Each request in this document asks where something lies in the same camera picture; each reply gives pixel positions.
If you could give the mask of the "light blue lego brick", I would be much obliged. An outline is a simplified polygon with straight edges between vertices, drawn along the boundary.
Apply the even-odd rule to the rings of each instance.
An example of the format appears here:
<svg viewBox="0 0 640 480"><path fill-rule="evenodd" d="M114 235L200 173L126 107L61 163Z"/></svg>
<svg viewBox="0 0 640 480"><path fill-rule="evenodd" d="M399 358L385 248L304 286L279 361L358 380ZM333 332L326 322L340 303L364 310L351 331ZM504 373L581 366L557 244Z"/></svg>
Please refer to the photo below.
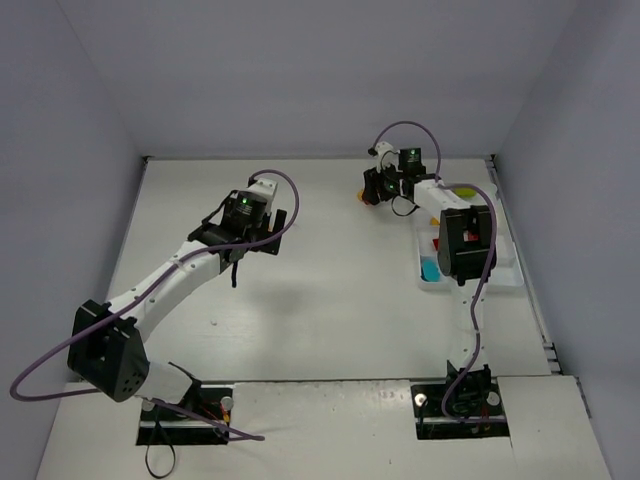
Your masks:
<svg viewBox="0 0 640 480"><path fill-rule="evenodd" d="M441 272L435 257L421 258L421 277L428 283L437 283L441 281Z"/></svg>

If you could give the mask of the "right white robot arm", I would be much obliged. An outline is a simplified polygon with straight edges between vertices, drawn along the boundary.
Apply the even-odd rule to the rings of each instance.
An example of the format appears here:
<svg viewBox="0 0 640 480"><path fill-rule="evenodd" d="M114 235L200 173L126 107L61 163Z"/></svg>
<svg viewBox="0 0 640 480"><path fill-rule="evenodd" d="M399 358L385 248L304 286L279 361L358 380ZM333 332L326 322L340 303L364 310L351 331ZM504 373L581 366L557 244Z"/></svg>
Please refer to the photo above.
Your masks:
<svg viewBox="0 0 640 480"><path fill-rule="evenodd" d="M437 265L451 290L454 334L447 386L459 388L473 375L491 378L482 358L485 287L497 262L497 214L487 193L470 184L447 184L426 172L418 149L396 150L387 142L369 149L377 165L364 172L361 199L369 205L398 198L439 222Z"/></svg>

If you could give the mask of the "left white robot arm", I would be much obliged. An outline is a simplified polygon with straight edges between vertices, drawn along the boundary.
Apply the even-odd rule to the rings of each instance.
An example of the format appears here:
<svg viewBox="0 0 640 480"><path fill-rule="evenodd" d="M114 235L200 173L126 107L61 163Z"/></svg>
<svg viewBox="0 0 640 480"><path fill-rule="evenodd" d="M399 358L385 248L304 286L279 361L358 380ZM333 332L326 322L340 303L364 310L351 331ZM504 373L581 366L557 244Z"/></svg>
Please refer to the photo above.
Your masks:
<svg viewBox="0 0 640 480"><path fill-rule="evenodd" d="M99 304L86 301L76 312L68 367L116 402L132 397L183 404L200 386L175 365L152 362L145 343L180 303L225 271L235 273L250 251L275 255L286 211L271 209L273 180L259 178L232 191L218 208L222 218L205 217L180 249L127 292Z"/></svg>

